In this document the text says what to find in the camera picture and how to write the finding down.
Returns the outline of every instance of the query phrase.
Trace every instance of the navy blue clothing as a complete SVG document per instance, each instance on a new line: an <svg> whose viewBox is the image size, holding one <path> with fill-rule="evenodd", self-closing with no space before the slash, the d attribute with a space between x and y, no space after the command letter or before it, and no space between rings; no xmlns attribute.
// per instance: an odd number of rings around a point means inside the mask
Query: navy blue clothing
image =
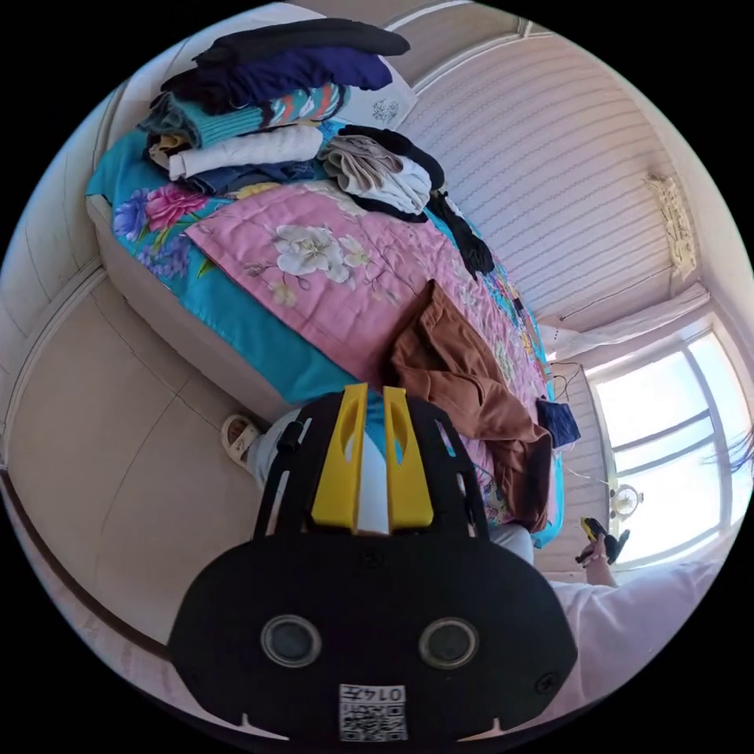
<svg viewBox="0 0 754 754"><path fill-rule="evenodd" d="M286 49L234 68L192 68L165 81L162 91L198 102L211 115L222 115L298 89L335 83L376 91L392 80L390 69L373 53L351 47L305 47Z"/></svg>
<svg viewBox="0 0 754 754"><path fill-rule="evenodd" d="M313 18L235 31L215 39L212 47L194 60L200 67L222 65L231 68L296 47L353 47L384 57L402 55L411 49L411 45L395 31L347 18Z"/></svg>
<svg viewBox="0 0 754 754"><path fill-rule="evenodd" d="M581 437L581 432L567 403L536 399L537 423L552 435L552 447L561 448Z"/></svg>
<svg viewBox="0 0 754 754"><path fill-rule="evenodd" d="M228 165L214 170L205 170L183 183L192 191L208 196L227 194L254 183L275 181L310 181L314 178L314 163L306 160L302 163L274 163L270 165Z"/></svg>

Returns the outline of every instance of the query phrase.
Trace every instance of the beige floor tile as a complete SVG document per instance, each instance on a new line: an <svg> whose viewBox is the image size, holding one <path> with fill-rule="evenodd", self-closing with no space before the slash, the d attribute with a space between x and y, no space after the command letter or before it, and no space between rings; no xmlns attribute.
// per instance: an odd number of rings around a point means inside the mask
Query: beige floor tile
<svg viewBox="0 0 754 754"><path fill-rule="evenodd" d="M196 374L196 369L131 309L109 278L92 291L92 296L104 318L126 341L137 358L174 393Z"/></svg>
<svg viewBox="0 0 754 754"><path fill-rule="evenodd" d="M248 540L261 493L217 429L176 398L123 480L101 539L94 596L165 642L199 571Z"/></svg>
<svg viewBox="0 0 754 754"><path fill-rule="evenodd" d="M201 372L197 372L185 384L178 397L217 429L231 414L244 413L235 398L220 390Z"/></svg>
<svg viewBox="0 0 754 754"><path fill-rule="evenodd" d="M34 367L9 443L21 503L84 587L104 516L142 442L173 398L87 297Z"/></svg>

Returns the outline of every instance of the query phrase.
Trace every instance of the wire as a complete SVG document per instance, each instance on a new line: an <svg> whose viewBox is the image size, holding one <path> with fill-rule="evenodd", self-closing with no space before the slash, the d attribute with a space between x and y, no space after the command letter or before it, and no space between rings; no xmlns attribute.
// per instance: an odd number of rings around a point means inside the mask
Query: wire
<svg viewBox="0 0 754 754"><path fill-rule="evenodd" d="M579 364L577 361L559 361L558 364L572 364L573 366L578 367L578 369L568 378L566 379L563 375L554 375L553 381L555 381L558 377L565 381L565 385L563 386L563 389L558 393L558 395L555 396L555 400L558 401L560 398L565 395L565 399L567 401L570 401L570 398L568 397L568 385L571 384L571 381L574 380L580 373L581 373L581 364Z"/></svg>
<svg viewBox="0 0 754 754"><path fill-rule="evenodd" d="M615 293L610 293L607 296L602 296L602 298L598 298L596 301L593 301L590 304L587 304L586 306L582 306L580 309L576 309L575 311L569 312L564 317L560 317L560 321L565 322L569 317L573 317L574 314L580 314L585 309L588 309L590 306L594 306L595 304L599 304L600 302L607 301L608 298L612 298L613 296L618 296L621 293L630 291L633 287L636 287L637 285L641 285L642 283L645 283L646 281L651 280L653 277L657 277L658 275L661 275L662 273L666 273L669 269L673 269L673 265L668 265L667 267L663 267L662 269L657 270L655 273L652 273L651 275L647 275L646 277L643 277L641 280L637 280L635 283L631 283L631 285L627 285L626 287L621 288L619 291L615 291Z"/></svg>
<svg viewBox="0 0 754 754"><path fill-rule="evenodd" d="M604 479L595 479L594 477L588 477L586 474L579 474L577 471L574 471L573 469L569 469L565 464L563 464L563 468L566 471L570 471L574 477L581 477L582 479L590 479L591 481L598 481L600 482L600 484L605 485L609 489L612 488L612 485L608 481L605 481Z"/></svg>

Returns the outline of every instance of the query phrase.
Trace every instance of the window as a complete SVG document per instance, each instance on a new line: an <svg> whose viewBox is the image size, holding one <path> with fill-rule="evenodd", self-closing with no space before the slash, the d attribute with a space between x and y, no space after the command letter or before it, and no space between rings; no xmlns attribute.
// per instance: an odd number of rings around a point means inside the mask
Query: window
<svg viewBox="0 0 754 754"><path fill-rule="evenodd" d="M611 487L643 494L628 518L610 522L616 536L631 530L621 567L686 555L742 518L752 471L732 474L728 449L752 417L713 332L593 374L590 382Z"/></svg>

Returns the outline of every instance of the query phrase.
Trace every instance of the printed label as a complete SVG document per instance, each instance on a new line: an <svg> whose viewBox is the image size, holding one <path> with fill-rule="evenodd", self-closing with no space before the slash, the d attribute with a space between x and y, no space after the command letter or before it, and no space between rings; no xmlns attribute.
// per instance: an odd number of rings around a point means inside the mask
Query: printed label
<svg viewBox="0 0 754 754"><path fill-rule="evenodd" d="M405 686L340 686L341 741L406 741Z"/></svg>

